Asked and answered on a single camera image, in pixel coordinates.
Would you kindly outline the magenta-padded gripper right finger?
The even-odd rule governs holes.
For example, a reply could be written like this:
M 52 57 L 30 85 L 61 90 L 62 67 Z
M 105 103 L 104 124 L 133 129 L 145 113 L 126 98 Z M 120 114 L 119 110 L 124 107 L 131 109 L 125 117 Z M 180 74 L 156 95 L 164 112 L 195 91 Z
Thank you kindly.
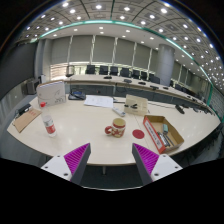
M 158 155 L 136 143 L 132 144 L 132 154 L 144 185 L 182 169 L 182 167 L 167 154 Z

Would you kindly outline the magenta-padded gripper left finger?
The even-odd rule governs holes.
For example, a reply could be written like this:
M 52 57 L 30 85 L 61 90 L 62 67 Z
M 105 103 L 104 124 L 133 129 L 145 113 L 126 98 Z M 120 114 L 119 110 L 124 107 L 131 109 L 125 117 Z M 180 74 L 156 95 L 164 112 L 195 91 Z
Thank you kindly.
M 65 155 L 54 156 L 42 169 L 79 185 L 90 154 L 91 145 L 87 143 Z

